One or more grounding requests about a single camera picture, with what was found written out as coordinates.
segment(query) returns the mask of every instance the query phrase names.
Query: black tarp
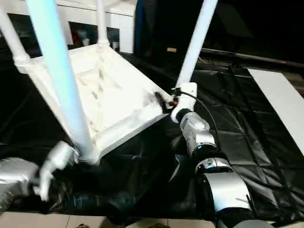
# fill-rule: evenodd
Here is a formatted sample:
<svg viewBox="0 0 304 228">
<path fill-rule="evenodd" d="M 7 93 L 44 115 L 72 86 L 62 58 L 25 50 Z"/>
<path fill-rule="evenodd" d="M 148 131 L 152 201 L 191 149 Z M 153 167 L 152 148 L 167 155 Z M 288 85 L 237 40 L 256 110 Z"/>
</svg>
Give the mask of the black tarp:
<svg viewBox="0 0 304 228">
<path fill-rule="evenodd" d="M 174 87 L 178 69 L 123 57 L 166 91 Z M 58 140 L 68 139 L 10 58 L 1 61 L 0 74 L 0 158 L 18 156 L 41 165 Z M 245 180 L 259 218 L 303 220 L 304 157 L 250 74 L 198 64 L 192 81 L 214 115 L 221 148 Z M 213 129 L 206 111 L 199 105 L 195 110 Z M 106 155 L 99 167 L 57 172 L 50 202 L 31 196 L 11 210 L 200 219 L 193 171 L 179 126 L 165 117 Z"/>
</svg>

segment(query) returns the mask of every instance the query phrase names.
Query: floor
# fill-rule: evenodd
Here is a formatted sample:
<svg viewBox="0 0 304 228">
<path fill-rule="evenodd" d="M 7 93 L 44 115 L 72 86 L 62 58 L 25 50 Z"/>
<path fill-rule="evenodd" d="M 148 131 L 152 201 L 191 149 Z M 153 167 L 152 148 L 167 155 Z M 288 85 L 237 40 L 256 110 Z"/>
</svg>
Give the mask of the floor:
<svg viewBox="0 0 304 228">
<path fill-rule="evenodd" d="M 33 213 L 5 212 L 0 216 L 0 227 L 5 228 L 75 228 L 80 224 L 90 228 L 115 228 L 105 217 L 99 216 L 69 216 L 41 215 Z M 145 218 L 127 228 L 148 228 L 157 223 L 171 228 L 214 228 L 213 224 L 203 220 L 154 219 Z M 288 228 L 304 228 L 304 223 L 293 224 Z"/>
</svg>

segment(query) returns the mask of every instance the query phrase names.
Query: black plastic sheet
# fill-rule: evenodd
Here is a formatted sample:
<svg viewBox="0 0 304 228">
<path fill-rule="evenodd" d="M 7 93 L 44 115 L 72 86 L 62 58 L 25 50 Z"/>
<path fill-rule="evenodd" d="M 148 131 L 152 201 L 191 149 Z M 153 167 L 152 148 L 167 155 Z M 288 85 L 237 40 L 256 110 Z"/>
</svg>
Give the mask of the black plastic sheet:
<svg viewBox="0 0 304 228">
<path fill-rule="evenodd" d="M 123 55 L 169 91 L 178 69 L 151 66 Z M 64 131 L 28 76 L 12 62 L 1 69 L 0 158 L 17 156 L 38 165 Z M 192 81 L 219 128 L 219 143 L 245 180 L 259 218 L 290 223 L 304 218 L 304 157 L 250 74 L 243 69 L 197 66 Z M 196 105 L 196 112 L 212 121 Z M 17 200 L 11 210 L 81 215 L 203 218 L 194 164 L 167 116 L 106 155 L 99 167 L 55 173 L 51 200 Z"/>
</svg>

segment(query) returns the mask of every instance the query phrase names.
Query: floor tile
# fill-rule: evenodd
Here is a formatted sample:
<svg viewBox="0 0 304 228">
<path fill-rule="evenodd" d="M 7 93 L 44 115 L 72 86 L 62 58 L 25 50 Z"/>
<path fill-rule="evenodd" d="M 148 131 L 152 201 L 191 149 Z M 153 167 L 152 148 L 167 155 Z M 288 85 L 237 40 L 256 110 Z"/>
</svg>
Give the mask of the floor tile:
<svg viewBox="0 0 304 228">
<path fill-rule="evenodd" d="M 0 216 L 3 228 L 65 228 L 68 215 L 42 215 L 34 213 L 5 212 Z"/>
<path fill-rule="evenodd" d="M 304 222 L 299 222 L 292 225 L 284 226 L 284 228 L 304 228 Z"/>
<path fill-rule="evenodd" d="M 77 216 L 71 215 L 67 228 L 75 228 L 80 224 L 88 225 L 90 228 L 100 228 L 106 217 L 102 216 Z"/>
<path fill-rule="evenodd" d="M 214 228 L 212 222 L 205 220 L 169 219 L 171 228 Z"/>
</svg>

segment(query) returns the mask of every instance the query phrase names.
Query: white robotic arm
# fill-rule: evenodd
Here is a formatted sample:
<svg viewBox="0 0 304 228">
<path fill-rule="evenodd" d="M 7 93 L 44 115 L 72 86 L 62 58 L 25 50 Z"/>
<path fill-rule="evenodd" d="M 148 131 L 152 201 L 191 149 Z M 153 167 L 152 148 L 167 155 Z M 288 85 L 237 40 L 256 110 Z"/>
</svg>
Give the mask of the white robotic arm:
<svg viewBox="0 0 304 228">
<path fill-rule="evenodd" d="M 174 102 L 168 104 L 174 105 L 171 119 L 180 124 L 188 154 L 196 161 L 194 172 L 202 187 L 205 219 L 216 220 L 220 228 L 272 227 L 256 219 L 246 184 L 217 147 L 209 124 L 194 112 L 196 94 L 196 83 L 183 83 L 175 88 Z"/>
</svg>

